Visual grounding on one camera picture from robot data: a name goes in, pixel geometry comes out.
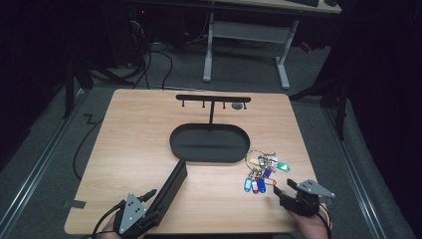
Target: green key tag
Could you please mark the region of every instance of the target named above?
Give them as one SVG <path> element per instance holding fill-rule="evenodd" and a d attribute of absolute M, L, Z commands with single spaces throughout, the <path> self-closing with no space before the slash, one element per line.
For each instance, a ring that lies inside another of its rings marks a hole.
<path fill-rule="evenodd" d="M 280 170 L 282 170 L 282 171 L 284 171 L 284 172 L 290 171 L 290 167 L 287 164 L 285 164 L 283 162 L 280 162 L 280 161 L 277 164 L 277 168 L 280 169 Z"/>

